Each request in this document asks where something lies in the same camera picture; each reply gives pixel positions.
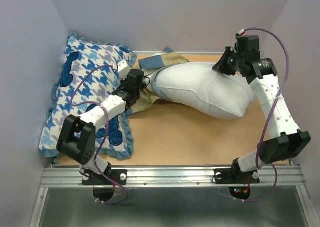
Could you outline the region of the blue tan white patchwork pillow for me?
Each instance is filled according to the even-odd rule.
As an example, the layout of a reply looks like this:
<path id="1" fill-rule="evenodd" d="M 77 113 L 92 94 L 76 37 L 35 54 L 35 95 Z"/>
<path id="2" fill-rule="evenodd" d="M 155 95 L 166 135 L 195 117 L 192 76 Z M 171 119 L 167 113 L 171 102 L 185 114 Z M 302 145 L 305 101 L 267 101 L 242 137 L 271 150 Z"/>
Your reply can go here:
<path id="1" fill-rule="evenodd" d="M 147 77 L 148 86 L 140 91 L 140 98 L 136 104 L 126 111 L 126 114 L 130 116 L 145 111 L 158 100 L 171 102 L 172 100 L 156 86 L 156 80 L 158 80 L 163 71 L 175 65 L 186 64 L 188 62 L 188 59 L 169 47 L 166 47 L 162 52 L 137 60 L 133 68 L 144 72 L 144 75 Z"/>

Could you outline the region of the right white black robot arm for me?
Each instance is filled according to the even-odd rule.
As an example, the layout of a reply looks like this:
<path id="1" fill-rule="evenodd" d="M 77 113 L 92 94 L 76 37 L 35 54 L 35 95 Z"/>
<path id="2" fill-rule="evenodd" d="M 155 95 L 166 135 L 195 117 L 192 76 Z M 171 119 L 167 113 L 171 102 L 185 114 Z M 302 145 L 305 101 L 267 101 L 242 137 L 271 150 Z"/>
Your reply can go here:
<path id="1" fill-rule="evenodd" d="M 255 93 L 266 117 L 257 150 L 235 159 L 222 178 L 242 182 L 254 171 L 278 161 L 296 158 L 311 141 L 308 131 L 302 131 L 292 117 L 282 95 L 278 72 L 270 58 L 261 58 L 260 38 L 238 33 L 233 47 L 226 47 L 219 62 L 212 68 L 228 76 L 240 73 Z"/>

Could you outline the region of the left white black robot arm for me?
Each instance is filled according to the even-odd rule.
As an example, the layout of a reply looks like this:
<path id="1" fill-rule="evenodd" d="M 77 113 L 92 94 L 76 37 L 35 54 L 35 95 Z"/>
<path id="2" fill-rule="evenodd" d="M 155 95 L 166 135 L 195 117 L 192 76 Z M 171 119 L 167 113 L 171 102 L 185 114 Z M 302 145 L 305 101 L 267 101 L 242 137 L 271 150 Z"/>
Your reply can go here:
<path id="1" fill-rule="evenodd" d="M 57 151 L 92 171 L 100 184 L 111 180 L 111 165 L 96 151 L 96 133 L 106 127 L 105 136 L 108 136 L 109 121 L 136 104 L 141 90 L 147 87 L 145 78 L 142 70 L 130 69 L 104 102 L 79 116 L 68 115 L 63 122 Z"/>

